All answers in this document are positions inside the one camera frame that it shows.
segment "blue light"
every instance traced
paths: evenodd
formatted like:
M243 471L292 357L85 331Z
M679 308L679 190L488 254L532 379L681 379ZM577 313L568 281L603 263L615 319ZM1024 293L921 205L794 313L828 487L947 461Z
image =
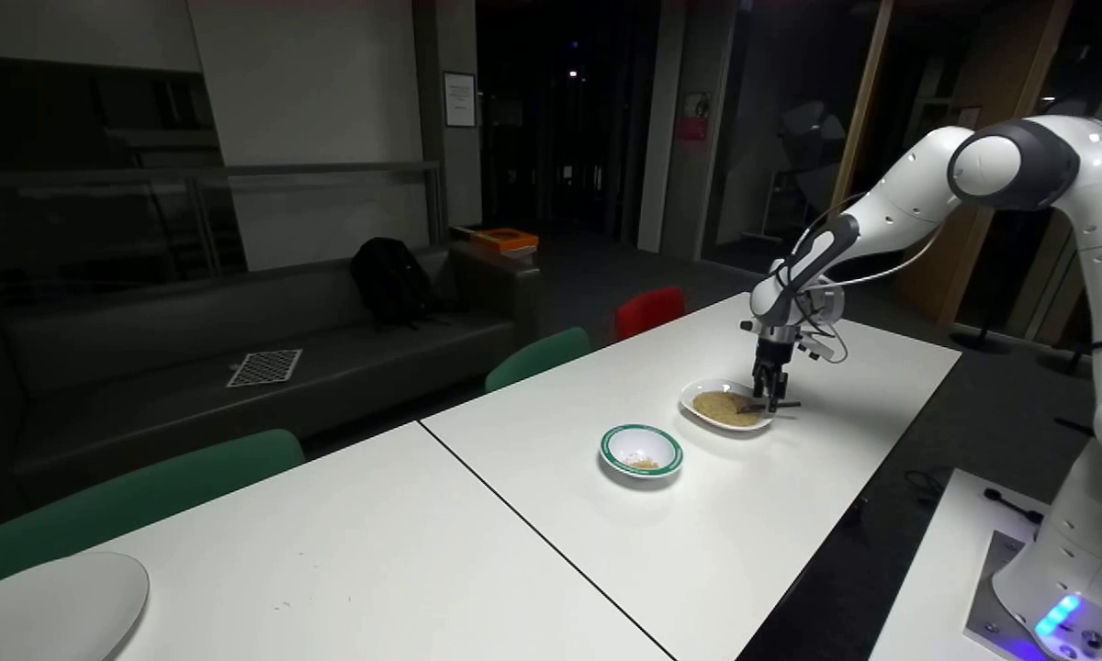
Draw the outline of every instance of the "blue light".
M1066 597L1060 604L1054 604L1049 608L1049 613L1044 613L1040 620L1034 620L1034 635L1054 635L1059 627L1060 627L1060 620L1070 620L1071 616L1071 610L1081 608L1081 597Z

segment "robotic arm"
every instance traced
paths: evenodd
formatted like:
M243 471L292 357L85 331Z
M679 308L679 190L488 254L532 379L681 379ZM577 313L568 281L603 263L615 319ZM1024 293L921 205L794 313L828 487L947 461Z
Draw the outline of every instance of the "robotic arm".
M958 203L1060 211L1071 226L1094 319L1094 440L1071 462L1034 542L990 578L999 604L1046 657L1102 657L1102 125L1027 119L980 133L921 138L859 203L804 233L750 293L756 319L751 395L784 398L784 365L839 291L827 267L928 241Z

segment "green chair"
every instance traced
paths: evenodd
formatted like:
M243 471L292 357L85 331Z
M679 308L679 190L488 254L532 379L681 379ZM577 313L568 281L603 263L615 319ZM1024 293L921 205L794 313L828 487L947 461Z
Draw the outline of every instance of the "green chair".
M0 582L306 462L285 429L138 468L0 527Z
M511 384L532 379L541 372L549 372L557 365L568 365L577 357L590 352L590 338L582 329L568 329L547 338L535 338L530 346L520 346L519 352L511 352L501 365L494 365L484 376L484 395L501 389Z

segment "gray sofa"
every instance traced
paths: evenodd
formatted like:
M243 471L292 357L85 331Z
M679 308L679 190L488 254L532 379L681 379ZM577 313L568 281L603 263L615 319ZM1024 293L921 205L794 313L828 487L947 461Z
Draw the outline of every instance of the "gray sofa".
M0 319L0 471L25 505L237 436L314 436L482 379L535 336L535 267L423 252L439 308L374 325L350 266L30 308ZM285 385L222 389L248 351L306 351Z

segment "white table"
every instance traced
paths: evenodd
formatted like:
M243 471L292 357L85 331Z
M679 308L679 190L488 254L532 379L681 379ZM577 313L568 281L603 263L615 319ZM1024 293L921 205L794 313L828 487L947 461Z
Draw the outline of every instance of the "white table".
M423 420L520 518L675 657L735 657L944 384L951 351L839 325L852 362L794 362L804 409L759 436L679 417L704 379L750 379L744 293L530 384ZM661 491L613 487L597 436L667 429L681 473Z
M119 661L666 657L418 427L105 548L149 572Z
M990 532L999 529L1013 542L1027 542L1033 527L1002 505L985 500L989 487L990 483L962 471L951 473L870 661L999 661L990 647L967 635L967 613L980 584ZM999 491L1021 506L1046 512L1021 491Z

